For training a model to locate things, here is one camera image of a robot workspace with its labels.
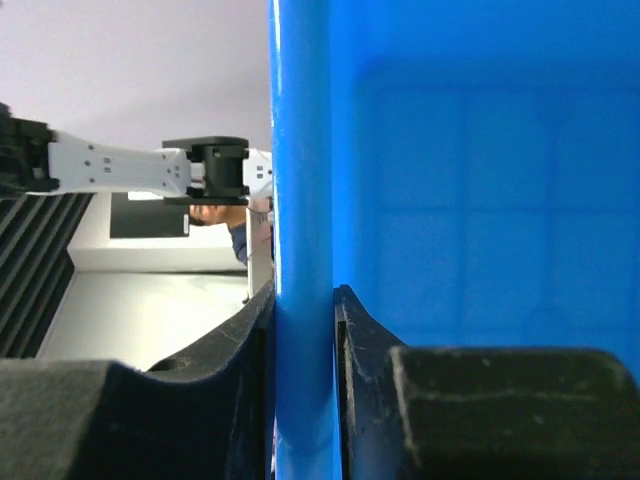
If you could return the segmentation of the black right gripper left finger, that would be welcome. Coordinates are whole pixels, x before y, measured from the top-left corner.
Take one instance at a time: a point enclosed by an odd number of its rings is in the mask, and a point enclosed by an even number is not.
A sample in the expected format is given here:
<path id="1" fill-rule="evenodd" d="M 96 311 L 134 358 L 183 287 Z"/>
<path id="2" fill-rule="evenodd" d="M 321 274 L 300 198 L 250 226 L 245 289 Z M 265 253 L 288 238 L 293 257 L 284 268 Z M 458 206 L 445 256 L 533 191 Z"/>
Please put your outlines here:
<path id="1" fill-rule="evenodd" d="M 118 361 L 5 360 L 5 479 L 267 479 L 275 292 L 142 371 Z"/>

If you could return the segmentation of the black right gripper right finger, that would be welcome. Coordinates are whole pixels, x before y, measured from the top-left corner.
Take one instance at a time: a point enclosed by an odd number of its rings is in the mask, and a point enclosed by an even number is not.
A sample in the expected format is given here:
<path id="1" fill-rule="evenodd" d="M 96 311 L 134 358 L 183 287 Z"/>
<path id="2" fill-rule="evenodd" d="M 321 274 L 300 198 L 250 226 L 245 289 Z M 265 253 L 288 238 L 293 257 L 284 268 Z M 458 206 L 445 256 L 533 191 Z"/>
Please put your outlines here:
<path id="1" fill-rule="evenodd" d="M 635 479 L 639 388 L 592 348 L 411 347 L 334 290 L 346 479 Z"/>

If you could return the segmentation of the blue plastic tub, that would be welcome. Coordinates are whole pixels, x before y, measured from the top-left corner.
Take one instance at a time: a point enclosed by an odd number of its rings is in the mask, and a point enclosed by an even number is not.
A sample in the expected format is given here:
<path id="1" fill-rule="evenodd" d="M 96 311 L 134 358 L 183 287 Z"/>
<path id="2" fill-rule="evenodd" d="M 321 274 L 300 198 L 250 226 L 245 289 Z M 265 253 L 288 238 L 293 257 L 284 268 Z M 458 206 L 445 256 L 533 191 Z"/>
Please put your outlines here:
<path id="1" fill-rule="evenodd" d="M 276 475 L 336 479 L 334 287 L 639 368 L 639 5 L 273 1 Z"/>

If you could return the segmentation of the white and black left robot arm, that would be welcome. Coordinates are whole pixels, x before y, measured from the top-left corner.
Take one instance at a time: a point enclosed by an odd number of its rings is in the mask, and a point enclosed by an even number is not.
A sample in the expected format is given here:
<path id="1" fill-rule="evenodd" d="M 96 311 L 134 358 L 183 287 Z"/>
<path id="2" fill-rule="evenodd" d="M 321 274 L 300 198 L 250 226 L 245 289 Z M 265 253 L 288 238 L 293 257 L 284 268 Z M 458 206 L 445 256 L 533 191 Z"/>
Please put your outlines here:
<path id="1" fill-rule="evenodd" d="M 239 137 L 168 140 L 157 150 L 99 144 L 1 107 L 1 196 L 147 192 L 177 205 L 245 206 L 273 194 L 268 152 Z"/>

